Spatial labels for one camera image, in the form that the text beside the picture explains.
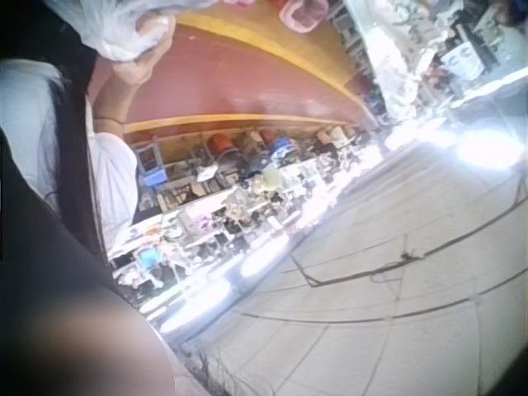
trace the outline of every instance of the hand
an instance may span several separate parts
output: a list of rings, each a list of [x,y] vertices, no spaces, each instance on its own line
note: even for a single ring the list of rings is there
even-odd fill
[[[114,74],[119,80],[129,85],[140,85],[150,79],[154,66],[171,48],[172,36],[176,28],[176,18],[166,15],[148,16],[138,23],[138,33],[140,35],[150,31],[159,23],[167,23],[168,29],[150,52],[133,61],[114,62],[112,64]]]

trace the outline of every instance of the red wall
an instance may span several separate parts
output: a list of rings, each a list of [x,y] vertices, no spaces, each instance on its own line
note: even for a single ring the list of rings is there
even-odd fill
[[[91,97],[109,74],[97,65]],[[358,121],[362,109],[326,83],[251,45],[189,26],[138,92],[129,122],[175,116],[257,113]]]

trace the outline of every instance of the yellow trim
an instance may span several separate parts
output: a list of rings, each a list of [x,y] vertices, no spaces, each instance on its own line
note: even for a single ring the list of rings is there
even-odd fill
[[[162,118],[160,120],[149,120],[133,122],[126,126],[126,133],[138,132],[140,130],[151,130],[162,126],[195,124],[218,121],[240,121],[240,120],[277,120],[312,122],[318,124],[344,125],[345,122],[325,120],[320,118],[300,117],[297,115],[272,115],[272,114],[204,114],[204,115],[182,115],[179,117]]]
[[[294,51],[288,50],[285,47],[280,46],[276,42],[268,40],[261,35],[258,35],[258,33],[255,33],[254,31],[251,31],[238,25],[234,25],[233,23],[229,23],[226,20],[220,20],[219,18],[214,18],[211,16],[194,12],[185,12],[181,14],[178,17],[178,23],[185,26],[195,27],[203,31],[215,33],[216,35],[221,35],[230,39],[242,41],[243,43],[253,45],[279,58],[283,58],[284,60],[290,62],[298,68],[301,68],[304,71],[314,75],[321,81],[324,81],[336,91],[339,91],[340,93],[354,101],[358,106],[363,109],[363,111],[370,118],[373,118],[372,114],[366,108],[363,101],[356,95],[350,93],[336,79],[328,76],[326,73],[322,72],[317,67],[314,67],[313,64],[311,64],[308,60],[304,59],[303,57],[298,56]]]

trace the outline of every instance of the long black hair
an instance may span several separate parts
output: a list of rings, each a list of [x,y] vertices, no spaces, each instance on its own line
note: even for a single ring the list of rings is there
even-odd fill
[[[56,201],[67,230],[101,262],[107,262],[87,141],[86,94],[97,53],[39,0],[19,0],[2,12],[0,61],[28,59],[56,67],[49,81],[57,141]]]

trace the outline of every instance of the white shirt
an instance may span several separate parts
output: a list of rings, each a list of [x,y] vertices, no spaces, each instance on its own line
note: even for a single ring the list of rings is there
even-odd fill
[[[49,80],[59,80],[50,64],[8,60],[0,64],[0,126],[15,164],[30,187],[57,210],[54,169],[57,159],[54,108]],[[87,100],[87,138],[96,183],[101,226],[110,251],[119,232],[132,223],[138,204],[137,159],[113,134],[93,132]]]

